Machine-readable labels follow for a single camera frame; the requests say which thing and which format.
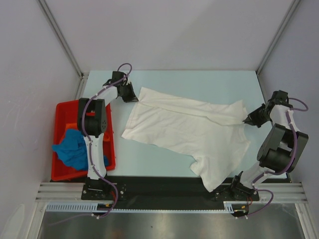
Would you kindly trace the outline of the white t shirt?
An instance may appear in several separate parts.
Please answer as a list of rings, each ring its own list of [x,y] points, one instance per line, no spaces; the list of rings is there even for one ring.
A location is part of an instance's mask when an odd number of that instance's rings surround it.
[[[249,148],[246,116],[242,100],[217,105],[142,87],[122,138],[192,156],[195,162],[190,169],[212,192],[238,167]]]

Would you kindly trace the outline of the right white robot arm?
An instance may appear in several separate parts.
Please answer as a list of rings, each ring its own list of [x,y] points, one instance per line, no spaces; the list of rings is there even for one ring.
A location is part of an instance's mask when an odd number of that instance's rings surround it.
[[[270,176],[292,172],[298,163],[309,136],[301,132],[294,121],[297,111],[287,92],[274,91],[266,104],[249,113],[245,124],[261,127],[267,122],[272,129],[257,153],[257,163],[236,175],[229,188],[236,201],[253,198],[258,194],[258,185]]]

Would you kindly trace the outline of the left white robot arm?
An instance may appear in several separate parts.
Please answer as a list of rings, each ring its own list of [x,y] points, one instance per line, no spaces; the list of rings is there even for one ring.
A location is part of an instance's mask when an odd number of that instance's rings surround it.
[[[139,101],[128,76],[129,73],[114,71],[99,92],[78,101],[77,127],[85,141],[88,161],[82,200],[105,200],[111,194],[113,186],[106,179],[103,154],[103,138],[108,126],[106,105],[118,97],[125,103]]]

